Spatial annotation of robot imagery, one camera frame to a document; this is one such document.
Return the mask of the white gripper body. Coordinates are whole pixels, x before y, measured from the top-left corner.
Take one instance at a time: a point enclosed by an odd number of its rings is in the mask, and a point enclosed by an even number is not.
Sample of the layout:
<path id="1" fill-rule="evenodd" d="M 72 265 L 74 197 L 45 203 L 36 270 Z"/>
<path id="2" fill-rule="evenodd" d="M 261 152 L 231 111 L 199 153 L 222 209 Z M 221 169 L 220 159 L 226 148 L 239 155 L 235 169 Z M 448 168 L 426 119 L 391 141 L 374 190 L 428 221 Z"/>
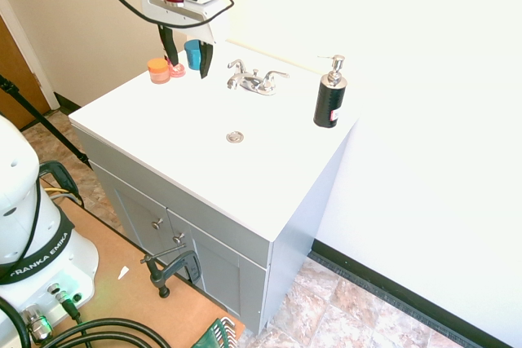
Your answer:
<path id="1" fill-rule="evenodd" d="M 215 0 L 205 4 L 183 0 L 140 0 L 145 16 L 166 24 L 178 25 L 176 30 L 185 29 L 185 34 L 200 41 L 215 44 L 211 12 L 215 11 Z"/>

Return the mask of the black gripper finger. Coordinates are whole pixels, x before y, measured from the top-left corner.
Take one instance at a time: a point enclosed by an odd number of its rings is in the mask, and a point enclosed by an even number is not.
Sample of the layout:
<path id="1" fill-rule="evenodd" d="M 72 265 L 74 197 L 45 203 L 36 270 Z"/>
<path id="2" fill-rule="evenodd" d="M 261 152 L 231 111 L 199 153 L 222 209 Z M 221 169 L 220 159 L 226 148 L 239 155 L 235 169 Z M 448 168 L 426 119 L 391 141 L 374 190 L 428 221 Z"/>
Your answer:
<path id="1" fill-rule="evenodd" d="M 161 43 L 170 64 L 176 66 L 179 63 L 178 51 L 173 38 L 173 31 L 171 28 L 159 25 L 158 31 L 160 34 Z"/>
<path id="2" fill-rule="evenodd" d="M 207 77 L 213 58 L 214 47 L 207 42 L 199 41 L 199 51 L 201 55 L 199 73 L 201 79 Z"/>

